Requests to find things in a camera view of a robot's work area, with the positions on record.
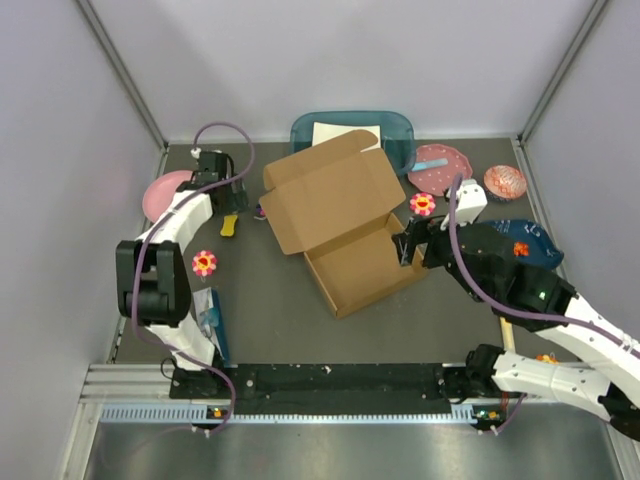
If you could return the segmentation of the brown cardboard box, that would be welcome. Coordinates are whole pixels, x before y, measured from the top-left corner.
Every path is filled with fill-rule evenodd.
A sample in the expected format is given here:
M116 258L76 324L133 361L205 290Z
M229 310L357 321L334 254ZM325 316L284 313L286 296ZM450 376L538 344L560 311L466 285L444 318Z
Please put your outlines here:
M303 256L330 311L344 318L427 274L398 259L394 209L405 192L375 135L358 129L267 164L259 203L286 255Z

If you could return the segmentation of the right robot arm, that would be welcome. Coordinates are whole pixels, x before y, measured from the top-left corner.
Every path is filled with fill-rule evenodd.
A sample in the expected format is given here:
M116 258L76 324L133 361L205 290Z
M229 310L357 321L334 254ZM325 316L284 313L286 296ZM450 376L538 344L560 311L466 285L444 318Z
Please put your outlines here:
M600 315L556 273L521 260L513 241L484 223L412 219L392 236L398 261L442 267L477 302L507 323L575 355L579 367L545 363L482 344L465 361L465 394L514 393L587 411L639 438L639 342Z

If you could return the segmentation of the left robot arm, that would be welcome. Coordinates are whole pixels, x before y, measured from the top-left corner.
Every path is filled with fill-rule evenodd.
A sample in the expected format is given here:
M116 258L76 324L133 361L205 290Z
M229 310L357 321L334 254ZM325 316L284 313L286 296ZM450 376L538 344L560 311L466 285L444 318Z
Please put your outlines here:
M147 332L149 343L170 353L176 383L191 380L212 397L226 387L224 354L217 332L201 327L192 314L189 275L212 274L217 260L204 251L187 265L184 253L216 213L236 212L243 179L226 152L195 147L191 154L194 171L167 174L149 188L145 203L157 210L150 227L116 247L117 304L136 333Z

